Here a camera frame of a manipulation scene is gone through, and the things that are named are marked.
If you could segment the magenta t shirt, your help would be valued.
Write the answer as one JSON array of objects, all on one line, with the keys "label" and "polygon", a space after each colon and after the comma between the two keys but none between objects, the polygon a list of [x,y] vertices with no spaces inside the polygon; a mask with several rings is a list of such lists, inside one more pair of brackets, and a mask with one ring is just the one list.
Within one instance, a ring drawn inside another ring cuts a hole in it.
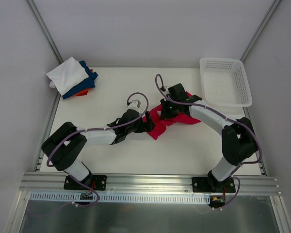
[{"label": "magenta t shirt", "polygon": [[185,125],[195,125],[201,121],[195,118],[192,118],[186,114],[179,113],[176,117],[171,119],[161,119],[162,105],[154,107],[149,111],[150,117],[155,124],[155,127],[152,131],[147,132],[147,134],[152,137],[154,140],[157,140],[160,135],[162,135],[168,127],[175,123],[185,124]]}]

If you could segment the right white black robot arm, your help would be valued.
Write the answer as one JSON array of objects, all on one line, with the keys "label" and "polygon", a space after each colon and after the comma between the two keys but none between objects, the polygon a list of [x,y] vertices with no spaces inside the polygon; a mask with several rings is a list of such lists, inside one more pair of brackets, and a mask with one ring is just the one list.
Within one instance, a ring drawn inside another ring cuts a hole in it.
[{"label": "right white black robot arm", "polygon": [[174,118],[180,114],[197,119],[221,136],[222,158],[208,172],[202,182],[194,182],[193,189],[202,192],[222,192],[228,179],[240,166],[248,164],[248,158],[259,151],[260,144],[255,136],[251,121],[242,117],[231,119],[217,110],[208,107],[197,95],[189,95],[182,84],[159,88],[162,119]]}]

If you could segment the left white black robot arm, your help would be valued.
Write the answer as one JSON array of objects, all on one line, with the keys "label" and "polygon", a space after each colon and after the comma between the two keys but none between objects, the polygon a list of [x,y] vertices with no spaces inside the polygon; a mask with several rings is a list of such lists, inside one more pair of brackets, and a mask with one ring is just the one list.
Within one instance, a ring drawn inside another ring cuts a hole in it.
[{"label": "left white black robot arm", "polygon": [[72,122],[66,122],[42,144],[41,149],[48,158],[48,167],[65,172],[80,189],[87,189],[92,183],[92,172],[78,160],[83,148],[115,145],[131,133],[151,132],[154,128],[149,111],[145,112],[143,119],[139,111],[130,108],[106,128],[81,129]]}]

